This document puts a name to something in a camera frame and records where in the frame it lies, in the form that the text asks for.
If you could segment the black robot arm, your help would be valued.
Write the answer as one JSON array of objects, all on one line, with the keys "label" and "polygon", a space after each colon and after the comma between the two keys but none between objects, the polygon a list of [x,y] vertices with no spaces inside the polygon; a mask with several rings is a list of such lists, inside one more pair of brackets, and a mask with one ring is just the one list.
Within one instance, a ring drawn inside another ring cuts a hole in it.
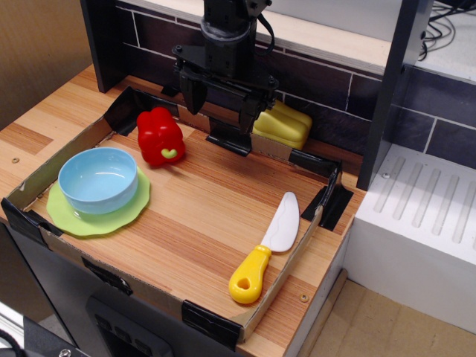
[{"label": "black robot arm", "polygon": [[263,16],[271,1],[205,1],[203,46],[177,45],[175,72],[186,107],[198,113],[213,88],[242,99],[238,124],[251,132],[261,112],[275,103],[279,81],[256,61],[274,49],[274,32]]}]

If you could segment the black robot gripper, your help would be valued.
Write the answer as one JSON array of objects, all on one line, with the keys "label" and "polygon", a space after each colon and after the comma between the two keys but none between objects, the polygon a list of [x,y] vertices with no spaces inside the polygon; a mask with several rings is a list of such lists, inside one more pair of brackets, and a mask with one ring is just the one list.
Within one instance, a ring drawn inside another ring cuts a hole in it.
[{"label": "black robot gripper", "polygon": [[176,45],[180,89],[187,110],[196,115],[205,104],[208,89],[218,89],[245,98],[239,111],[239,132],[248,134],[261,112],[274,106],[278,81],[259,63],[258,56],[268,54],[256,49],[256,29],[238,33],[203,30],[204,45]]}]

